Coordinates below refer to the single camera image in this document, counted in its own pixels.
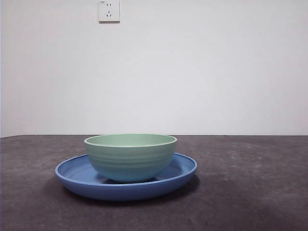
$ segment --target ceramic bowl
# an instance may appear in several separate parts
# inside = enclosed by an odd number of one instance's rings
[[[171,162],[177,138],[155,134],[94,136],[84,140],[93,168],[119,182],[140,182],[157,176]]]

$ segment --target outlet faceplate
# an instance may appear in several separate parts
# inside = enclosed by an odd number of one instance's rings
[[[99,22],[120,22],[120,0],[101,0],[98,11]]]

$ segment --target bowl rim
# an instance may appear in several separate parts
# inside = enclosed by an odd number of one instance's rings
[[[90,143],[88,142],[89,139],[95,138],[95,137],[100,137],[100,136],[118,136],[118,135],[156,135],[156,136],[165,136],[165,137],[172,137],[174,140],[170,142],[165,142],[165,143],[158,143],[158,144],[151,144],[151,145],[106,145],[106,144],[96,144],[96,143]],[[123,133],[123,134],[109,134],[109,135],[98,135],[98,136],[91,136],[88,137],[84,140],[85,144],[92,145],[92,146],[98,146],[98,147],[111,147],[111,148],[142,148],[142,147],[156,147],[156,146],[162,146],[162,145],[167,145],[171,143],[175,143],[178,141],[178,139],[174,136],[169,136],[169,135],[162,135],[162,134],[151,134],[151,133]]]

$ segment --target plate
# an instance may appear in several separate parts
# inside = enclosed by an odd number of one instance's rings
[[[174,153],[170,165],[157,177],[140,183],[119,183],[98,174],[87,155],[60,163],[55,173],[61,183],[75,194],[106,201],[133,201],[161,196],[186,184],[194,175],[197,163]]]

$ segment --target dark gray surface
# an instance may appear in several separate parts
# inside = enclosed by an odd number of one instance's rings
[[[89,136],[1,139],[3,231],[307,231],[308,137],[176,136],[198,163],[171,194],[136,202],[77,196],[55,176]]]

